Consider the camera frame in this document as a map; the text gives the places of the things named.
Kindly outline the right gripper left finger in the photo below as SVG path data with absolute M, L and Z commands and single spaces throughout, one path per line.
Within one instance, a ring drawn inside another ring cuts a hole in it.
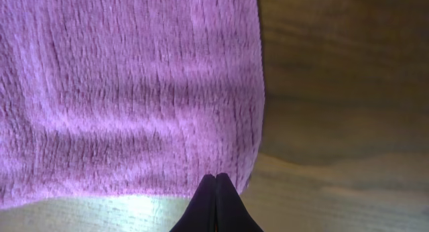
M 204 175 L 184 214 L 171 232 L 215 231 L 215 177 Z

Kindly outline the purple microfiber cloth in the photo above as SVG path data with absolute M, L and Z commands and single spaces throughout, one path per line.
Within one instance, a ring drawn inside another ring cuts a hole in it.
M 257 0 L 1 0 L 1 208 L 247 188 L 261 143 Z

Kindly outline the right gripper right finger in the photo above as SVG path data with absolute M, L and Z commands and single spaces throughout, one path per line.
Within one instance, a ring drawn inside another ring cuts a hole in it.
M 228 174 L 217 174 L 216 184 L 217 231 L 263 232 L 248 213 Z

